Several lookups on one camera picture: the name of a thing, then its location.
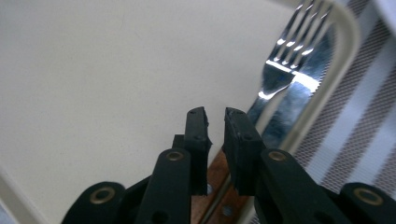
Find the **fork tines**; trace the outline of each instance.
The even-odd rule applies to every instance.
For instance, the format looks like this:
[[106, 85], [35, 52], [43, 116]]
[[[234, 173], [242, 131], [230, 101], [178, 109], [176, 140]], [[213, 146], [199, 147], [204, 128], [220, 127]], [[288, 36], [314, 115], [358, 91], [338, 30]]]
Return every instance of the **fork tines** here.
[[325, 31], [332, 4], [324, 0], [303, 0], [276, 42], [269, 60], [296, 69], [304, 63]]

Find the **fork handle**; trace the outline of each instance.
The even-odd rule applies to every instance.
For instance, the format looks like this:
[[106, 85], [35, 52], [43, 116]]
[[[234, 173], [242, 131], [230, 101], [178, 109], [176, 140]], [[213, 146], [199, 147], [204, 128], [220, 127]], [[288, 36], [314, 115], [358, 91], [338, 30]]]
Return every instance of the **fork handle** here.
[[262, 111], [264, 110], [268, 101], [269, 100], [266, 100], [264, 98], [261, 98], [260, 96], [257, 96], [253, 105], [247, 111], [247, 117], [250, 119], [250, 121], [252, 122], [253, 125], [257, 124], [257, 121], [259, 120], [260, 115], [262, 114]]

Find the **striped fabric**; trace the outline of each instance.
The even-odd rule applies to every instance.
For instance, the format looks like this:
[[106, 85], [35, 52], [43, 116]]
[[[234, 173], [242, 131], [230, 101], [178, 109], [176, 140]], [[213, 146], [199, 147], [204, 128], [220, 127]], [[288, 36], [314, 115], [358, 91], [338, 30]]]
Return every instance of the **striped fabric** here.
[[335, 192], [362, 182], [396, 199], [396, 38], [372, 0], [337, 1], [356, 16], [360, 51], [294, 157]]

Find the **white surface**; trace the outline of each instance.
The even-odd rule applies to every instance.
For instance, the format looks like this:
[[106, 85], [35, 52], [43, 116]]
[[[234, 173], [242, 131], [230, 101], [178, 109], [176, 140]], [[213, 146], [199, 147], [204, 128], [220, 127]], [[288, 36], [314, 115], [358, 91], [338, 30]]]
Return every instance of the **white surface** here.
[[375, 0], [375, 5], [388, 28], [393, 32], [393, 35], [396, 36], [396, 1]]
[[[8, 209], [20, 222], [34, 223], [31, 213], [59, 223], [90, 185], [131, 186], [201, 105], [212, 159], [225, 107], [252, 104], [291, 13], [259, 0], [2, 2], [0, 184], [10, 188], [0, 196]], [[347, 59], [348, 50], [337, 54]]]

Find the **metal fork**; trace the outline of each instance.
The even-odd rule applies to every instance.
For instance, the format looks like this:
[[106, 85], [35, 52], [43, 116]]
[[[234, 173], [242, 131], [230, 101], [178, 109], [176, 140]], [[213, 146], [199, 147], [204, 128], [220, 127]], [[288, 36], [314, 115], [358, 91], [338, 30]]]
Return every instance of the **metal fork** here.
[[314, 50], [320, 31], [332, 10], [331, 4], [325, 7], [323, 2], [323, 0], [319, 3], [318, 0], [302, 0], [276, 41], [262, 71], [262, 88], [247, 112], [253, 124], [257, 124], [268, 102], [289, 86], [294, 78], [293, 72], [299, 71], [308, 55]]

